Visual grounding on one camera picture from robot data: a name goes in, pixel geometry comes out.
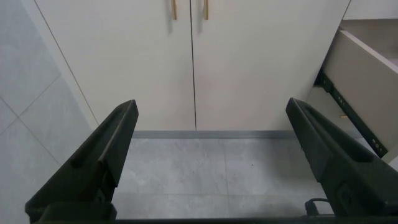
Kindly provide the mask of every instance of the open drawer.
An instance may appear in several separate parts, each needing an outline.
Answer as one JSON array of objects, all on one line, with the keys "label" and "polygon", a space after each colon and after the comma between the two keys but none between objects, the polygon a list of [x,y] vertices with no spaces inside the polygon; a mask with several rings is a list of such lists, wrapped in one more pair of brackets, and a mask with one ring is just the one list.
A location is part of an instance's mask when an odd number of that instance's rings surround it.
[{"label": "open drawer", "polygon": [[398,19],[343,21],[322,70],[390,162],[398,155]]}]

